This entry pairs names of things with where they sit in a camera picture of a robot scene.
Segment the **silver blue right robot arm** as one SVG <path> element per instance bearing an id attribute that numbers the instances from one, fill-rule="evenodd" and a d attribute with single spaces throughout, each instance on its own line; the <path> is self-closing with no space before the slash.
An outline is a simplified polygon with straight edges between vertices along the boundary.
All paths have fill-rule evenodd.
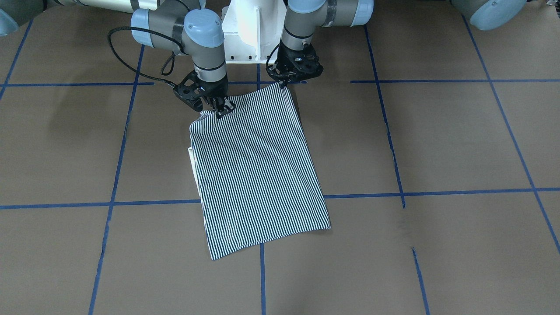
<path id="1" fill-rule="evenodd" d="M 221 118 L 235 109 L 228 98 L 222 22 L 203 0 L 3 0 L 1 35 L 16 32 L 52 7 L 72 5 L 130 13 L 129 26 L 108 33 L 112 52 L 116 52 L 113 34 L 130 30 L 139 44 L 170 51 L 170 64 L 176 56 L 190 56 L 194 69 L 180 83 L 166 80 L 169 73 L 164 70 L 157 80 L 168 84 L 177 98 L 197 112 L 208 104 Z"/>

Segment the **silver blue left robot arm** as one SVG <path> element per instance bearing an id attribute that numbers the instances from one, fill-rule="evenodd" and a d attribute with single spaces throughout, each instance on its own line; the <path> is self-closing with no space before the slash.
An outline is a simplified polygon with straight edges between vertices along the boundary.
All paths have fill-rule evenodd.
<path id="1" fill-rule="evenodd" d="M 475 28 L 496 29 L 510 21 L 525 6 L 524 0 L 451 0 Z M 312 45 L 317 28 L 362 26 L 371 19 L 372 0 L 287 0 L 287 11 L 274 64 L 266 63 L 268 75 L 280 85 L 319 77 L 324 68 Z"/>

